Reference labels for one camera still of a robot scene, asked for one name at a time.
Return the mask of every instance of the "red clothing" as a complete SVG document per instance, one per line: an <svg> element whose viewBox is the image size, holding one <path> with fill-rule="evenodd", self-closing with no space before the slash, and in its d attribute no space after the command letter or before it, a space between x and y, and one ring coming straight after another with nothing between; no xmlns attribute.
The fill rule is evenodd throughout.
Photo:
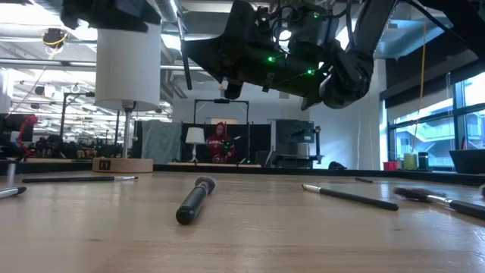
<svg viewBox="0 0 485 273"><path fill-rule="evenodd" d="M223 132L221 135L217 134L217 127L222 126ZM216 132L214 135L210 136L207 139L207 146L211 152L211 160L214 162L226 162L228 159L234 157L236 154L236 147L233 145L231 149L228 151L230 152L230 156L225 153L224 151L224 144L222 143L223 140L231 141L231 138L226 135L226 126L224 123L220 122L216 126Z"/></svg>

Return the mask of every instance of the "desk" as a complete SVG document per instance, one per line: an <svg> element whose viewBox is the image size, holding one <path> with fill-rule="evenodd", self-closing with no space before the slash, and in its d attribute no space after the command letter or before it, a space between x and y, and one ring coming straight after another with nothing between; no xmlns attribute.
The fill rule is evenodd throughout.
<svg viewBox="0 0 485 273"><path fill-rule="evenodd" d="M193 162L169 162L169 165L176 166L204 166L204 167L239 167L239 168L261 168L260 164L218 164L218 163L193 163Z"/></svg>
<svg viewBox="0 0 485 273"><path fill-rule="evenodd" d="M86 172L25 175L60 177ZM483 272L485 221L401 200L426 185L485 205L475 187L390 178L214 174L217 191L194 225L175 211L198 174L138 181L27 184L0 199L0 272ZM300 183L397 202L385 211L302 190Z"/></svg>

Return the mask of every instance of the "white wall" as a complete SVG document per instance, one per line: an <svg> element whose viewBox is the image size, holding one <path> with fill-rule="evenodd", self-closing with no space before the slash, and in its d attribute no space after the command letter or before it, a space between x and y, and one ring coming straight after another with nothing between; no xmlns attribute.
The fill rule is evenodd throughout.
<svg viewBox="0 0 485 273"><path fill-rule="evenodd" d="M321 165L328 168L332 161L349 169L379 170L381 162L387 161L386 115L379 93L386 89L386 65L384 60L374 62L374 74L368 96L344 109L331 109L325 105L310 108L310 121L321 126L320 153L324 156ZM361 125L360 139L359 119ZM311 154L315 145L311 145Z"/></svg>
<svg viewBox="0 0 485 273"><path fill-rule="evenodd" d="M246 104L214 104L213 102L198 102L196 123L203 124L210 118L235 118L239 124L246 122ZM175 100L172 114L173 122L193 122L194 101ZM255 124L268 124L268 120L273 119L297 119L307 121L308 113L300 110L299 102L295 103L249 103L249 122Z"/></svg>

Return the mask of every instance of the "black partition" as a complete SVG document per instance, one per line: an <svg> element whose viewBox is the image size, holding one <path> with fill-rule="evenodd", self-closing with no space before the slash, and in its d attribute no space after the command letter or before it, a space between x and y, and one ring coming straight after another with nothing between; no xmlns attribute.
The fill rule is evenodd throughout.
<svg viewBox="0 0 485 273"><path fill-rule="evenodd" d="M180 135L180 160L187 162L192 159L192 144L186 144L185 139L190 127L200 127L204 129L204 137L208 139L214 135L216 124L182 124L182 134ZM271 149L271 125L270 124L228 124L227 135L234 139L236 155L232 162L241 162L244 158L255 162L257 151L269 151ZM199 162L210 163L211 156L206 145L197 145L197 159Z"/></svg>

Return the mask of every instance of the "red object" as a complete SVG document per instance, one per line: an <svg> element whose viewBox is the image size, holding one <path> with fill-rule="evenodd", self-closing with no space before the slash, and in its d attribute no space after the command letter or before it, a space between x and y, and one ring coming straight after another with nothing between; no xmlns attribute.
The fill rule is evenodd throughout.
<svg viewBox="0 0 485 273"><path fill-rule="evenodd" d="M395 171L397 170L397 162L384 162L385 171Z"/></svg>
<svg viewBox="0 0 485 273"><path fill-rule="evenodd" d="M20 127L20 132L18 134L17 139L15 139L18 143L18 145L22 148L22 150L25 152L25 156L29 157L32 155L32 152L25 147L25 145L22 143L22 136L23 133L25 132L25 128L27 125L34 125L38 121L37 117L35 115L26 115L25 118L23 119L22 127Z"/></svg>
<svg viewBox="0 0 485 273"><path fill-rule="evenodd" d="M222 132L220 134L217 134L217 129L220 127L222 127ZM233 146L229 151L230 155L225 155L223 151L224 144L222 143L222 140L231 141L232 139L226 134L226 124L219 122L216 126L214 135L210 136L207 139L207 146L211 151L211 157L213 162L214 160L216 162L221 162L223 159L225 159L224 161L226 162L227 158L232 158L236 154L236 147Z"/></svg>

